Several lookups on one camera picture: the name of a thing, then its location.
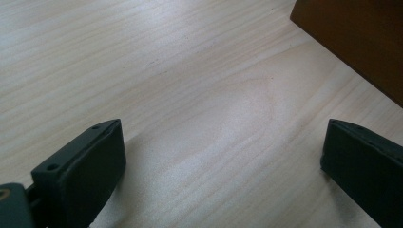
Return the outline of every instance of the dark wooden panel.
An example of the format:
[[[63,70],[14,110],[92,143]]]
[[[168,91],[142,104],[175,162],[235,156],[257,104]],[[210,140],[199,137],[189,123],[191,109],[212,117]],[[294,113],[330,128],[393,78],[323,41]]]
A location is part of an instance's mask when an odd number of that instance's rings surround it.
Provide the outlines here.
[[[297,0],[291,20],[403,107],[403,1]]]

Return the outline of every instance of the light wood surface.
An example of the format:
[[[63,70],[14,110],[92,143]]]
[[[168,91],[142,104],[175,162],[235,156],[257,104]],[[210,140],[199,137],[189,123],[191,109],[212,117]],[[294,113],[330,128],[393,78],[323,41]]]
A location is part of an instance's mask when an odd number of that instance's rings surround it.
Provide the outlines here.
[[[120,118],[91,227],[377,227],[319,166],[330,118],[403,144],[403,110],[289,16],[295,1],[2,1],[0,182]]]

